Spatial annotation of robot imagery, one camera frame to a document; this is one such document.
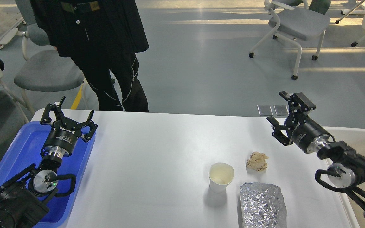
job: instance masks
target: white table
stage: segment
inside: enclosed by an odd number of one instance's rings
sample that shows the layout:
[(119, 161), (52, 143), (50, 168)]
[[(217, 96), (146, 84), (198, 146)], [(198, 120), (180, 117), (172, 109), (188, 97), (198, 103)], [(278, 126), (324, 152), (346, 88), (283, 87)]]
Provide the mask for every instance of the white table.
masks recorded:
[[(89, 114), (63, 111), (79, 122)], [(358, 227), (350, 203), (314, 180), (326, 162), (282, 146), (265, 118), (96, 111), (93, 121), (96, 140), (67, 227), (242, 227), (245, 182), (280, 186), (288, 228)], [(253, 151), (270, 157), (265, 172), (246, 170)], [(226, 193), (209, 190), (217, 162), (235, 171)]]

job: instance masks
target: gray chair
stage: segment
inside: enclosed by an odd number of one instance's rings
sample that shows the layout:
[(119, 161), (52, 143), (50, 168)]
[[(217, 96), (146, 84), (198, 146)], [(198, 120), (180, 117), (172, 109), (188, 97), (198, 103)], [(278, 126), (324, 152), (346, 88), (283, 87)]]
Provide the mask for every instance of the gray chair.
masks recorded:
[[(267, 10), (272, 18), (268, 25), (273, 29), (268, 32), (255, 46), (250, 49), (249, 57), (253, 58), (254, 51), (262, 44), (268, 37), (274, 39), (282, 39), (283, 41), (294, 44), (298, 48), (297, 59), (292, 75), (292, 79), (298, 78), (298, 68), (301, 60), (302, 47), (295, 40), (311, 40), (320, 37), (319, 45), (316, 54), (312, 56), (313, 60), (319, 57), (320, 48), (322, 47), (325, 31), (329, 26), (330, 17), (308, 10), (308, 3), (303, 0), (304, 8), (288, 6), (280, 1), (265, 0), (264, 9)], [(275, 13), (277, 7), (283, 7), (284, 10), (280, 13)]]
[(79, 87), (84, 81), (84, 75), (71, 58), (62, 58), (56, 50), (44, 50), (28, 58), (26, 55), (27, 41), (30, 39), (36, 45), (49, 45), (47, 34), (36, 24), (29, 0), (15, 0), (27, 26), (23, 32), (22, 53), (25, 65), (14, 78), (14, 83), (22, 88), (25, 107), (35, 113), (26, 90), (55, 92), (66, 91)]

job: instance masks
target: white paper cup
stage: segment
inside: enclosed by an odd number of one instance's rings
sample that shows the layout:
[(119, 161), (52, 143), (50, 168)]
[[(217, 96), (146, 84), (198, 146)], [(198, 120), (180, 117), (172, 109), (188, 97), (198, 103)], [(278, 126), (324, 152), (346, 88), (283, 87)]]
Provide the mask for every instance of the white paper cup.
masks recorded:
[(233, 167), (225, 163), (215, 163), (209, 170), (209, 186), (212, 192), (221, 193), (234, 177)]

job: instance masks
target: aluminum foil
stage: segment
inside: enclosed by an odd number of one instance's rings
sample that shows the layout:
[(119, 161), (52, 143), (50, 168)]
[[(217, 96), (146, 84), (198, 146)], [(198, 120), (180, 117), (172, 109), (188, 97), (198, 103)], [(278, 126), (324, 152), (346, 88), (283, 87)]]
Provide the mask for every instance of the aluminum foil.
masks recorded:
[(240, 189), (244, 228), (287, 228), (287, 207), (279, 186), (256, 182)]

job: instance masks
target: gray floor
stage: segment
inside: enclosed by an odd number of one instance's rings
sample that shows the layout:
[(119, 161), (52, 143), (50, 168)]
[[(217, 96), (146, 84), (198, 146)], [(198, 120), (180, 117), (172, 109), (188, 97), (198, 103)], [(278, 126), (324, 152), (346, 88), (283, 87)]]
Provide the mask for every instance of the gray floor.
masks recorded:
[[(249, 49), (270, 30), (270, 16), (262, 0), (136, 0), (150, 49), (138, 54), (139, 79), (149, 110), (159, 113), (259, 117), (257, 105), (285, 105), (279, 91), (303, 92), (317, 109), (310, 117), (322, 126), (365, 128), (365, 41), (350, 44), (365, 34), (362, 16), (350, 16), (339, 25), (340, 10), (355, 2), (333, 0), (332, 18), (323, 49), (312, 61), (317, 41), (301, 41), (299, 79), (291, 80), (295, 48), (268, 40), (248, 57)], [(0, 0), (0, 5), (12, 4)], [(0, 50), (4, 80), (13, 83), (25, 60), (21, 38)], [(30, 55), (41, 49), (29, 45)], [(29, 92), (35, 109), (67, 96), (69, 108), (78, 89), (66, 92)], [(91, 90), (89, 108), (98, 109)], [(85, 106), (81, 102), (79, 109)]]

